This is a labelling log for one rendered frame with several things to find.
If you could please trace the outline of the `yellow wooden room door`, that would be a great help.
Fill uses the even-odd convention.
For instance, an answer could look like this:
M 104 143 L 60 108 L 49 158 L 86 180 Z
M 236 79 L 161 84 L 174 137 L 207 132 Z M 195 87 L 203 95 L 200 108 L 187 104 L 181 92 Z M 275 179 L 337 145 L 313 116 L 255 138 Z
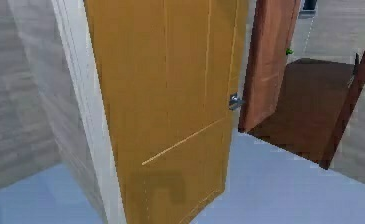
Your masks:
M 127 224 L 190 224 L 225 188 L 248 0 L 85 0 Z

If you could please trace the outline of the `reddish brown room door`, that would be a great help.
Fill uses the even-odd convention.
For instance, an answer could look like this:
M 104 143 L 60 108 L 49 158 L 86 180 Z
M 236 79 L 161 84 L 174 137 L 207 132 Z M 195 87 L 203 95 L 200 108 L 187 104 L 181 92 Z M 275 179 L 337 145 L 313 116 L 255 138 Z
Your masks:
M 257 0 L 238 131 L 245 133 L 275 111 L 301 0 Z

